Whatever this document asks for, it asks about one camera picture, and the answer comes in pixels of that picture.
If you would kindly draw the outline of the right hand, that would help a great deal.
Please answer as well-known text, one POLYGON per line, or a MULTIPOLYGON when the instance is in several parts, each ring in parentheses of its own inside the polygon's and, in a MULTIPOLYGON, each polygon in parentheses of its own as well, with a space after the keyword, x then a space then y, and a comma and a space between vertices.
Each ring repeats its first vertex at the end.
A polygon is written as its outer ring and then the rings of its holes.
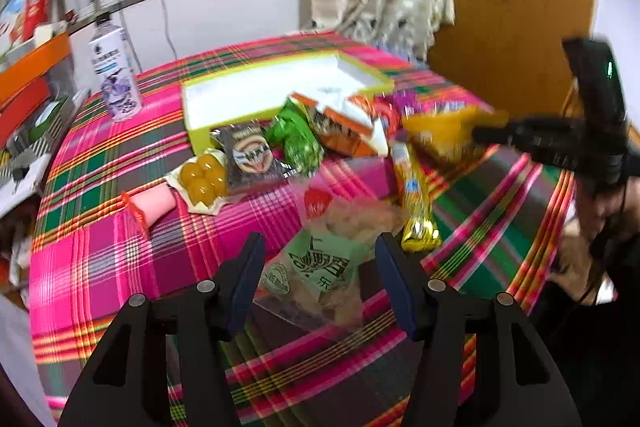
POLYGON ((639 232, 639 179, 629 178, 625 188, 594 195, 587 182, 576 181, 575 205, 582 236, 592 241, 609 217, 622 212, 622 236, 639 232))

